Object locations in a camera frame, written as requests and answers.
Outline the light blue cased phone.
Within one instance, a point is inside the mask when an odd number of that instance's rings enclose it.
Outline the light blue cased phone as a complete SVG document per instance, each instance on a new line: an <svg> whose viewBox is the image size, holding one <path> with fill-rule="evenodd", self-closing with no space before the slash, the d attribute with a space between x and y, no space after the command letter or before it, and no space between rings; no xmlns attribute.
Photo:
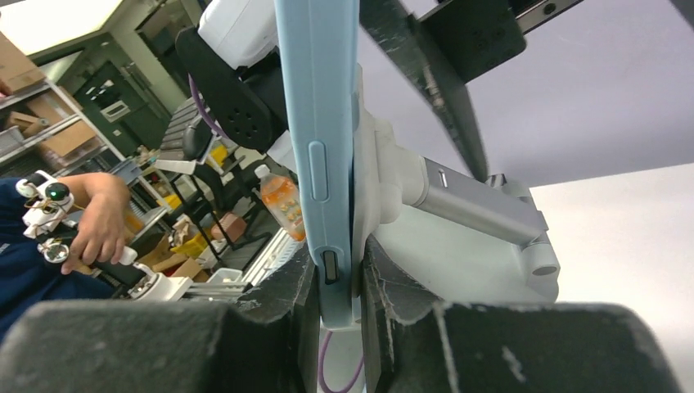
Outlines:
<svg viewBox="0 0 694 393"><path fill-rule="evenodd" d="M326 328L353 322L352 168L356 1L277 1L286 112Z"/></svg>

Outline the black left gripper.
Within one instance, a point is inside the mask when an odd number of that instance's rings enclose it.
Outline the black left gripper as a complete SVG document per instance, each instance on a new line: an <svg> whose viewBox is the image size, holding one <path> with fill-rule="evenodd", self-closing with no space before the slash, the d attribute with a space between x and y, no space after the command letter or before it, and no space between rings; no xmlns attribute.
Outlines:
<svg viewBox="0 0 694 393"><path fill-rule="evenodd" d="M359 22L399 73L426 99L472 177L488 177L488 161L467 84L525 50L525 35L573 7L571 1L440 1L424 16L399 1L361 1ZM214 1L200 27L182 30L176 50L220 124L243 147L266 152L288 128L271 1ZM203 34L213 17L239 27L232 48L247 61L224 60Z"/></svg>

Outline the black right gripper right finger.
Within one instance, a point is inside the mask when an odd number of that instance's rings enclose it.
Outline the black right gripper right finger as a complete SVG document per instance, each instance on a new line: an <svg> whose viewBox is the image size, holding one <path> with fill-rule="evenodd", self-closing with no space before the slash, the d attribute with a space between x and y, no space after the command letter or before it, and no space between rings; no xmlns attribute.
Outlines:
<svg viewBox="0 0 694 393"><path fill-rule="evenodd" d="M370 238L362 267L370 392L678 392L650 328L609 304L452 303Z"/></svg>

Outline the white folding phone stand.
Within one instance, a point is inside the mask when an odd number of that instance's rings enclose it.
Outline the white folding phone stand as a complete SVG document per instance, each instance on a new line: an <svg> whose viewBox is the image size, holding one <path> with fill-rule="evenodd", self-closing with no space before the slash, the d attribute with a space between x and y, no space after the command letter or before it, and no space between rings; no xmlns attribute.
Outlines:
<svg viewBox="0 0 694 393"><path fill-rule="evenodd" d="M557 298L560 265L548 238L548 226L530 190L496 174L478 182L397 144L391 124L369 113L355 98L354 142L353 317L363 333L363 354L345 386L364 390L393 386L401 377L413 386L414 373L404 370L407 357L423 359L439 350L448 387L462 389L462 373L453 356L453 325L441 311L426 305L423 315L435 318L432 346L420 350L408 342L395 346L395 331L409 323L395 313L388 283L422 288L387 253L406 235L415 240L406 264L425 259L423 242L450 240L439 250L431 275L449 280L449 298L473 296L506 300L525 286L545 302Z"/></svg>

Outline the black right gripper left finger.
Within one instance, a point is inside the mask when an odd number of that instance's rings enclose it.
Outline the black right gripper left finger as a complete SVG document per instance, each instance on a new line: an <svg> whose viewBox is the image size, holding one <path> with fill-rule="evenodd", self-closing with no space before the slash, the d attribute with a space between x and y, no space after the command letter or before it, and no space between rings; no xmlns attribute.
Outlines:
<svg viewBox="0 0 694 393"><path fill-rule="evenodd" d="M1 348L4 392L314 392L318 280L306 249L232 301L33 306Z"/></svg>

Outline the operator bare hand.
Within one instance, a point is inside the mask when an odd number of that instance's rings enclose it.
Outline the operator bare hand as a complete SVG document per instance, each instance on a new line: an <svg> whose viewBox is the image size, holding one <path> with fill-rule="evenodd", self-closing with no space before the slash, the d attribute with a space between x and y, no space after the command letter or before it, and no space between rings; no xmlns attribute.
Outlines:
<svg viewBox="0 0 694 393"><path fill-rule="evenodd" d="M125 248L125 211L130 193L124 180L108 173L77 174L60 178L83 208L78 233L61 273L94 262L119 263Z"/></svg>

